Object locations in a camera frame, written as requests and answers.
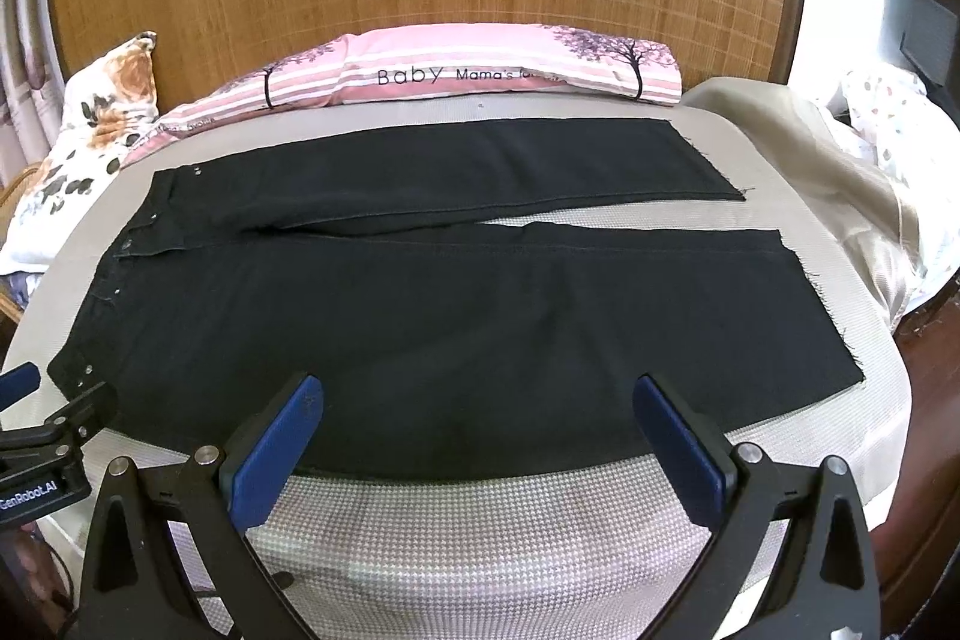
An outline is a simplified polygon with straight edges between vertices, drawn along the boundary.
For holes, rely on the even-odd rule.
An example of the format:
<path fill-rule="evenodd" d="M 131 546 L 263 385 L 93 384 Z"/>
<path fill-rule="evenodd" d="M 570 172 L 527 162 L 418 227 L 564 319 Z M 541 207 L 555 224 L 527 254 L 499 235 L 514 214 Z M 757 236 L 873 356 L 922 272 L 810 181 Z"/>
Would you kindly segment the beige blanket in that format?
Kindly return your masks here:
<path fill-rule="evenodd" d="M 680 102 L 731 120 L 754 143 L 832 234 L 890 325 L 942 289 L 928 278 L 913 193 L 846 151 L 822 110 L 788 86 L 732 76 L 709 78 Z"/>

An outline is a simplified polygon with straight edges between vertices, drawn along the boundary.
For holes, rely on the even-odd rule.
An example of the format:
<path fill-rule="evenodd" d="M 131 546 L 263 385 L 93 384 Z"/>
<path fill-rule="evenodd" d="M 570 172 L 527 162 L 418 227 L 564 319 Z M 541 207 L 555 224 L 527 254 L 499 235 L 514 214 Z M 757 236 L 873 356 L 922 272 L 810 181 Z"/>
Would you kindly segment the floral white pillow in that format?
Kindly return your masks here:
<path fill-rule="evenodd" d="M 160 118 L 156 34 L 143 31 L 75 73 L 52 151 L 28 179 L 2 245 L 2 273 L 46 273 L 55 255 Z"/>

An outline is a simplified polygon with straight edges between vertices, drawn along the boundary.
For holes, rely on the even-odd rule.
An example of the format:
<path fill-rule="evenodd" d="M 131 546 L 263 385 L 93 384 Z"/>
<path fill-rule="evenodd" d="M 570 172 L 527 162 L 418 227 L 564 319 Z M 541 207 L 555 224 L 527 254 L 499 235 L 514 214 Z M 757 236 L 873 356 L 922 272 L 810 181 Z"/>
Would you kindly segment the pinkish curtain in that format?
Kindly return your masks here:
<path fill-rule="evenodd" d="M 40 163 L 64 117 L 65 80 L 49 0 L 2 0 L 2 185 Z"/>

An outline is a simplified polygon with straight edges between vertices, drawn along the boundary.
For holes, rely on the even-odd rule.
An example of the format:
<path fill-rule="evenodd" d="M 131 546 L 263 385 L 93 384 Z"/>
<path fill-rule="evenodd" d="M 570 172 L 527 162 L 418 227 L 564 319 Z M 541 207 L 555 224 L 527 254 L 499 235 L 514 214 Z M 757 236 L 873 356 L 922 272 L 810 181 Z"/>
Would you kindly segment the white dotted pillow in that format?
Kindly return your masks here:
<path fill-rule="evenodd" d="M 914 191 L 946 188 L 957 163 L 958 128 L 929 99 L 918 74 L 878 62 L 846 74 L 841 94 L 878 169 Z"/>

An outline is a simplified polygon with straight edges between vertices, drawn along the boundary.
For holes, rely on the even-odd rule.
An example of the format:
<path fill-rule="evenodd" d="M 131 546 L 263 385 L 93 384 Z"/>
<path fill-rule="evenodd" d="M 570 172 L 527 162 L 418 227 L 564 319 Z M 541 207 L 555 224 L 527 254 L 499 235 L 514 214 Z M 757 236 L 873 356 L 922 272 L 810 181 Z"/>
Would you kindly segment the black pants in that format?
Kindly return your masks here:
<path fill-rule="evenodd" d="M 664 120 L 381 128 L 156 172 L 49 372 L 116 424 L 220 443 L 306 372 L 313 473 L 488 479 L 633 458 L 643 375 L 726 431 L 861 380 L 773 230 L 586 229 L 555 209 L 732 202 Z"/>

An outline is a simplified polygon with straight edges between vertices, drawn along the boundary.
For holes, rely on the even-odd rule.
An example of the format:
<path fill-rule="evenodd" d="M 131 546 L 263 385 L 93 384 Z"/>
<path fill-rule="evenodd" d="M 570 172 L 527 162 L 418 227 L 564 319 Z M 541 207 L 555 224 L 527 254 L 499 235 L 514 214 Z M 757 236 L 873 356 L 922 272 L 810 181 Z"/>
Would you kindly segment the pink striped long pillow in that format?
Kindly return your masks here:
<path fill-rule="evenodd" d="M 673 106 L 682 97 L 682 72 L 662 42 L 573 26 L 459 23 L 345 34 L 169 110 L 125 162 L 268 113 L 539 91 L 597 92 Z"/>

